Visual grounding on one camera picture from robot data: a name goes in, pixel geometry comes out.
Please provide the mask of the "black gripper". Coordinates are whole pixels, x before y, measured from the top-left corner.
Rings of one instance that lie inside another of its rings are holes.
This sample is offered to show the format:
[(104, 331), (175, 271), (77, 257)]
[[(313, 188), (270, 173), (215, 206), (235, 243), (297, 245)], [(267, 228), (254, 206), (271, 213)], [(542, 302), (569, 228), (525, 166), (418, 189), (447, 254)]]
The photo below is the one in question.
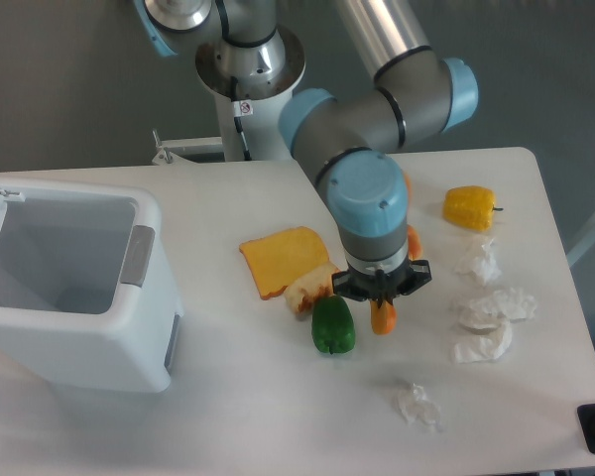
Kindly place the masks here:
[(405, 259), (394, 271), (367, 275), (349, 267), (331, 276), (333, 293), (356, 301), (393, 301), (409, 296), (432, 279), (428, 260)]

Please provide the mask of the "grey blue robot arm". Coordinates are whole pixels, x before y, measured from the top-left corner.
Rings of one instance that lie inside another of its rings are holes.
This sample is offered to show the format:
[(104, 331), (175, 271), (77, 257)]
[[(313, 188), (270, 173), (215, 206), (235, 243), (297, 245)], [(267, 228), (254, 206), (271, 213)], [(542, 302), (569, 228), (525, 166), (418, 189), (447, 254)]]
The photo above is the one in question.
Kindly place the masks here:
[(305, 55), (273, 1), (138, 1), (157, 53), (192, 55), (213, 95), (228, 161), (293, 159), (336, 222), (348, 268), (334, 292), (390, 302), (429, 282), (409, 256), (408, 189), (392, 153), (468, 120), (478, 84), (439, 59), (406, 1), (339, 1), (372, 89), (348, 103), (299, 90)]

